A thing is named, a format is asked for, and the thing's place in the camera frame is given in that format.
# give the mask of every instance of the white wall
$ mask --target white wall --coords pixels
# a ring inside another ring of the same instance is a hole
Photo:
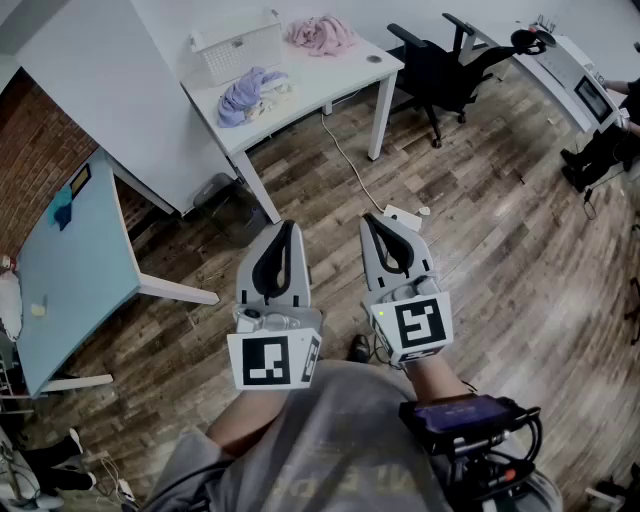
[[[3,24],[0,51],[19,45],[17,61],[47,94],[178,211],[216,172],[233,175],[130,0],[58,3],[34,34],[13,23],[20,37],[10,37]]]
[[[586,53],[610,80],[640,77],[640,11],[631,0],[565,0],[558,32]]]
[[[441,17],[450,12],[466,20],[533,22],[538,14],[552,16],[556,0],[132,0],[165,60],[178,77],[198,64],[191,55],[187,36],[194,28],[225,13],[248,6],[275,8],[283,21],[333,14],[347,21],[364,38],[383,49],[396,46],[387,32],[398,23],[416,35],[451,47],[453,25]]]

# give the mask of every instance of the table leg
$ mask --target table leg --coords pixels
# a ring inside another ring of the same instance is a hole
[[[387,128],[389,107],[391,107],[391,98],[393,98],[393,88],[396,86],[397,75],[398,73],[392,73],[387,78],[380,80],[378,104],[376,105],[376,113],[373,118],[373,131],[371,132],[371,141],[369,142],[369,158],[371,158],[371,160],[375,160],[380,156],[382,139],[384,138],[384,131]]]
[[[213,292],[165,281],[142,273],[140,273],[140,289],[138,293],[164,297],[165,299],[195,302],[196,304],[208,304],[210,306],[220,302],[218,295]]]
[[[273,201],[271,201],[269,194],[267,194],[264,185],[260,181],[258,173],[253,168],[253,165],[251,165],[251,160],[249,160],[247,154],[243,151],[242,153],[236,153],[230,158],[233,164],[237,167],[238,172],[242,175],[249,185],[249,188],[260,202],[260,205],[266,214],[269,216],[269,219],[271,219],[271,222],[274,224],[280,222],[280,214],[278,213],[278,210],[276,210]]]
[[[44,385],[41,393],[52,393],[54,391],[65,391],[67,389],[90,388],[102,386],[113,382],[113,377],[107,375],[97,375],[95,377],[78,377],[77,379],[58,379],[49,381]]]
[[[469,64],[469,60],[471,60],[471,52],[473,51],[473,45],[476,44],[476,36],[467,36],[464,40],[464,45],[462,45],[462,50],[460,51],[460,55],[458,56],[458,62],[463,66]]]

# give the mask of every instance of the wooden floor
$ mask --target wooden floor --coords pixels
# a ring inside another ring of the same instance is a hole
[[[629,345],[635,327],[622,320],[638,301],[629,278],[640,260],[628,185],[618,177],[598,188],[597,217],[587,219],[559,172],[559,150],[576,144],[569,126],[513,69],[484,87],[467,124],[441,117],[438,150],[424,113],[409,110],[392,118],[380,159],[369,161],[375,102],[367,89],[326,123],[381,205],[431,208],[421,234],[455,315],[446,358],[481,391],[542,407],[539,466],[567,510],[579,510],[585,486],[626,479],[640,460],[640,346]],[[326,313],[323,355],[342,358],[354,334],[371,332],[359,304],[358,222],[372,204],[319,114],[250,157],[282,217],[303,229],[313,302]],[[100,457],[111,456],[143,497],[178,433],[205,428],[236,394],[225,336],[244,252],[197,219],[156,222],[134,245],[141,271],[214,290],[220,304],[139,297],[122,307],[67,367],[111,372],[114,385],[38,401],[26,433],[35,446],[79,426],[87,466],[105,476]],[[68,510],[113,509],[97,494],[68,496]]]

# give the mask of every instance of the white desk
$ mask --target white desk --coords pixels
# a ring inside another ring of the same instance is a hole
[[[283,53],[283,62],[269,68],[269,71],[279,70],[289,74],[296,86],[293,97],[252,123],[234,128],[218,126],[218,100],[232,82],[213,87],[206,68],[182,81],[184,90],[213,137],[238,168],[274,223],[280,221],[280,215],[245,151],[319,107],[323,107],[325,114],[330,114],[332,101],[379,81],[378,104],[369,144],[369,158],[375,160],[380,156],[396,75],[404,67],[402,62],[364,39],[359,39],[355,46],[338,57],[310,57],[308,48],[296,48],[288,43],[284,43]],[[367,61],[371,55],[379,57],[381,61]]]
[[[480,39],[489,47],[512,46],[511,34],[522,28],[520,23],[468,23],[474,31],[473,36],[467,36],[462,51],[460,62],[469,62],[471,51],[476,39]],[[514,55],[510,59],[520,71],[531,77],[540,90],[549,98],[565,115],[571,125],[581,132],[593,132],[598,127],[593,125],[582,111],[580,106],[569,96],[564,87],[541,64],[530,55]]]

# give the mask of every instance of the black camera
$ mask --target black camera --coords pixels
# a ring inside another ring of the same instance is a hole
[[[509,398],[469,394],[428,406],[406,402],[399,415],[430,455],[448,457],[443,487],[454,510],[481,509],[486,500],[517,499],[526,492],[526,479],[535,470],[533,461],[542,445],[539,407],[523,409]],[[493,449],[524,426],[532,435],[524,458]]]

